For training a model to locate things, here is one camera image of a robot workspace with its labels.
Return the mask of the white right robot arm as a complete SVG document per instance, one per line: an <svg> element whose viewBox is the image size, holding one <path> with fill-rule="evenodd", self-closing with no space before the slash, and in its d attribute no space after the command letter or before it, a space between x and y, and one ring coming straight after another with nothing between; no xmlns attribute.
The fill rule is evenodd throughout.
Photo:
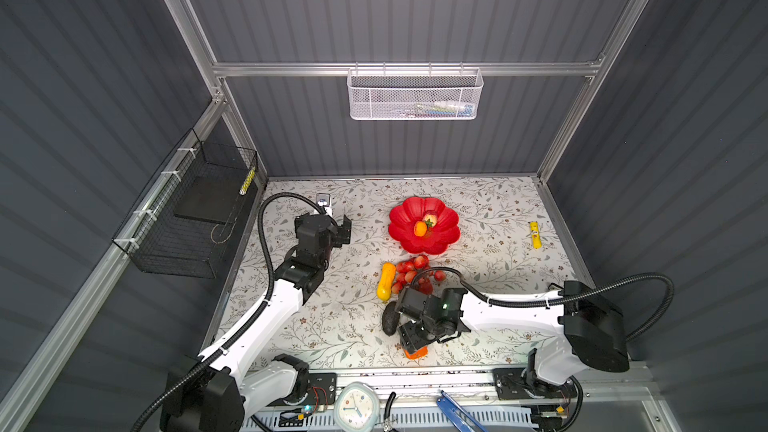
<svg viewBox="0 0 768 432"><path fill-rule="evenodd" d="M549 342L528 353L521 373L521 383L536 396L586 369L629 370L623 313L579 281L539 295L488 296L468 285L430 295L421 286L407 287L385 307L382 329L398 335L411 356L470 332L515 329L548 335Z"/></svg>

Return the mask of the large fake orange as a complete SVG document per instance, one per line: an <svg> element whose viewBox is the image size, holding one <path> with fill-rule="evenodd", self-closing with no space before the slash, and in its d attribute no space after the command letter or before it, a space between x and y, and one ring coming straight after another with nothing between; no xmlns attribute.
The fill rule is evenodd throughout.
<svg viewBox="0 0 768 432"><path fill-rule="evenodd" d="M415 351L409 351L407 349L403 349L403 352L407 359L409 360L419 360L420 358L425 357L428 354L428 348L422 347Z"/></svg>

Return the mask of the dark fake avocado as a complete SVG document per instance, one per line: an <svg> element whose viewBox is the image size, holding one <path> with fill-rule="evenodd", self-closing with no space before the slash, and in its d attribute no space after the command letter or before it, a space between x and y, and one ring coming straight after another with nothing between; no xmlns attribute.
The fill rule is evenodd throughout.
<svg viewBox="0 0 768 432"><path fill-rule="evenodd" d="M386 305L381 319L382 330L385 335L393 336L400 325L401 313L396 302Z"/></svg>

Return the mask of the small fake orange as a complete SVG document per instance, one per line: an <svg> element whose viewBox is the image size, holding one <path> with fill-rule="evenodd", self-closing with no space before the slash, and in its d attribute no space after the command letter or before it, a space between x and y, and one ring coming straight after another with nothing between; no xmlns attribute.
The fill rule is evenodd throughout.
<svg viewBox="0 0 768 432"><path fill-rule="evenodd" d="M414 223L413 234L416 237L424 237L428 231L429 231L429 226L426 222L417 221Z"/></svg>

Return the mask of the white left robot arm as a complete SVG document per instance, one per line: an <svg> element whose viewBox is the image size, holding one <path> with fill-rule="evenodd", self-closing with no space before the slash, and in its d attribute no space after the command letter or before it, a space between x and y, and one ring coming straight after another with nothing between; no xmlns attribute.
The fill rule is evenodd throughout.
<svg viewBox="0 0 768 432"><path fill-rule="evenodd" d="M238 431L271 403L302 399L308 365L279 354L255 374L248 371L284 323L300 311L324 280L335 248L351 242L352 221L336 225L326 214L296 218L298 243L274 271L272 293L263 294L216 342L186 365L211 359L201 373L172 392L162 405L162 431Z"/></svg>

